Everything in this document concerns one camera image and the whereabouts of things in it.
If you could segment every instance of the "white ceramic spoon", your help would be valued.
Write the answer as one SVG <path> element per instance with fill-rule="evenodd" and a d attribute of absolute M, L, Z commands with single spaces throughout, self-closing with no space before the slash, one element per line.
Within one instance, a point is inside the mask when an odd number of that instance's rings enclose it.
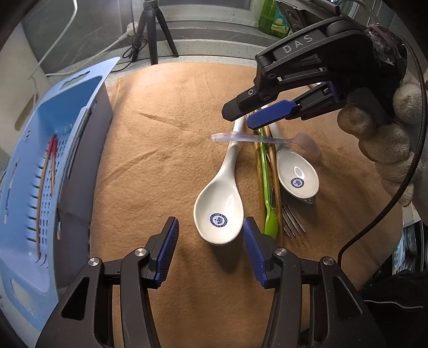
<path fill-rule="evenodd" d="M 276 122 L 269 125 L 274 138 L 284 138 Z M 287 145 L 275 145 L 276 165 L 281 185 L 292 196 L 307 200 L 314 197 L 320 187 L 314 167 Z"/>
<path fill-rule="evenodd" d="M 234 132 L 241 132 L 245 118 L 237 119 Z M 244 207 L 236 187 L 235 163 L 238 144 L 229 143 L 217 175 L 199 193 L 193 207 L 193 219 L 200 236 L 211 244 L 226 244 L 239 234 L 244 222 Z"/>

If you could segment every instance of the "green spoon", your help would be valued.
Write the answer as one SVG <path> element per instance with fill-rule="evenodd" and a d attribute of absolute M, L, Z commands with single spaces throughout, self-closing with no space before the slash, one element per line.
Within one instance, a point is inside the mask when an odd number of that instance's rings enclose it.
<path fill-rule="evenodd" d="M 262 129 L 259 129 L 259 135 L 264 136 Z M 270 204 L 270 190 L 269 190 L 269 176 L 268 176 L 268 162 L 266 161 L 265 145 L 260 143 L 260 156 L 262 158 L 262 172 L 263 172 L 263 193 L 265 196 L 265 206 L 267 210 L 265 222 L 265 234 L 268 234 L 273 239 L 276 239 L 278 234 L 278 218 Z"/>

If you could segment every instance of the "logo on spoon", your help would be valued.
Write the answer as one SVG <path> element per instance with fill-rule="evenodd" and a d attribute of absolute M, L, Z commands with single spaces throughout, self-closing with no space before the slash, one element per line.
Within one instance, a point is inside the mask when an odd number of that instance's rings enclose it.
<path fill-rule="evenodd" d="M 291 180 L 291 184 L 293 185 L 293 187 L 299 189 L 300 187 L 303 187 L 305 182 L 303 181 L 303 179 L 300 179 L 299 177 L 295 177 L 294 179 Z"/>
<path fill-rule="evenodd" d="M 227 218 L 220 213 L 214 213 L 210 216 L 211 224 L 215 227 L 223 227 L 227 224 Z"/>

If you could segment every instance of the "white glove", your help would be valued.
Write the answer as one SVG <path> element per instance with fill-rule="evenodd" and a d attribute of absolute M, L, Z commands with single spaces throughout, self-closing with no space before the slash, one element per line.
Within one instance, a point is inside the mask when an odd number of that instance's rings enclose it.
<path fill-rule="evenodd" d="M 382 186 L 391 196 L 409 169 L 419 137 L 422 115 L 419 84 L 401 85 L 394 94 L 393 106 L 395 123 L 381 127 L 376 127 L 372 115 L 352 103 L 337 115 L 337 124 L 359 139 L 361 152 L 374 162 L 382 177 Z M 406 207 L 411 201 L 422 220 L 428 223 L 428 146 L 424 146 L 416 173 L 399 203 Z"/>

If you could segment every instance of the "dish soap bottle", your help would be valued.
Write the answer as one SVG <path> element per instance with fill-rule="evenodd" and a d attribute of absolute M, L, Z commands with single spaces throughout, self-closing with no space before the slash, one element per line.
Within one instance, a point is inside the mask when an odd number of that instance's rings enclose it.
<path fill-rule="evenodd" d="M 290 32 L 287 20 L 273 0 L 265 0 L 263 4 L 259 18 L 259 30 L 280 39 L 286 37 Z"/>

